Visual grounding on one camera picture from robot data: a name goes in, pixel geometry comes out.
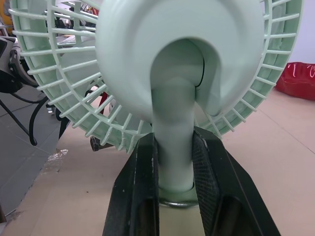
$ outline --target floor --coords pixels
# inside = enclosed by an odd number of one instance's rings
[[[223,137],[283,236],[315,235],[314,120],[315,102],[274,90]],[[92,152],[84,132],[68,128],[1,236],[100,236],[113,182],[127,158],[112,147]],[[203,235],[198,209],[162,210],[161,222],[163,236]],[[177,227],[166,233],[168,224]]]
[[[25,86],[17,92],[23,98],[39,100],[44,95],[35,88]],[[1,101],[28,129],[37,104],[18,100],[10,94],[0,93]],[[29,137],[0,107],[0,203],[5,214],[13,211],[24,198],[48,156],[55,151],[60,122],[43,107],[34,123],[34,136],[38,142],[32,146]]]

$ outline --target fan grille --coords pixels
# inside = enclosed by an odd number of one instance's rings
[[[93,53],[95,46],[83,46],[84,39],[95,38],[95,28],[80,25],[80,20],[97,24],[97,16],[81,11],[81,4],[87,3],[97,9],[99,5],[92,0],[82,2],[63,2],[74,7],[74,12],[56,6],[54,0],[47,0],[43,9],[32,10],[30,2],[37,4],[38,0],[13,0],[10,13],[13,15],[14,33],[18,36],[23,52],[30,68],[29,74],[34,75],[39,90],[45,92],[60,111],[61,117],[68,117],[73,127],[80,127],[86,131],[86,137],[93,135],[101,140],[101,144],[110,143],[118,150],[126,149],[131,152],[139,138],[150,132],[144,126],[147,122],[139,120],[136,127],[130,128],[130,121],[135,119],[127,114],[124,122],[117,122],[117,116],[124,111],[117,105],[110,115],[100,113],[113,100],[108,87],[103,83],[101,73],[94,74],[71,82],[69,73],[77,69],[97,66],[97,60],[89,60],[77,64],[64,66],[62,56],[73,53]],[[256,111],[257,106],[266,98],[278,78],[291,54],[296,32],[298,31],[301,0],[261,0],[262,14],[265,22],[264,48],[261,61],[251,85],[241,99],[233,104],[233,109],[211,117],[204,114],[204,118],[195,119],[195,125],[215,133],[221,138],[222,134],[234,127]],[[74,29],[59,29],[55,27],[55,17],[73,20]],[[74,42],[57,43],[57,35],[73,35]],[[78,92],[84,86],[86,90],[98,86],[96,90],[85,96]],[[108,98],[99,107],[91,104],[103,92]]]

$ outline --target gray floor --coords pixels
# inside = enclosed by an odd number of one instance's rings
[[[29,100],[44,97],[31,87],[24,87],[17,94]],[[36,104],[25,103],[4,93],[0,93],[0,99],[28,129]],[[44,106],[34,124],[34,136],[38,142],[34,147],[29,137],[0,107],[0,203],[5,214],[19,205],[48,156],[55,151],[59,127],[60,122],[48,114]]]

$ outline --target fan stand pole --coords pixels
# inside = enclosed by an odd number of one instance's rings
[[[194,98],[194,84],[180,77],[152,90],[152,125],[158,143],[159,186],[167,191],[185,192],[193,186]]]

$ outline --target beige floor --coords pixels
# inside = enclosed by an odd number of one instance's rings
[[[47,162],[2,236],[101,236],[112,184],[127,155],[113,148],[92,152],[83,134],[66,130],[58,155]],[[223,141],[253,178],[281,234],[315,236],[315,102],[273,91]],[[197,235],[184,215],[165,215],[181,232]]]

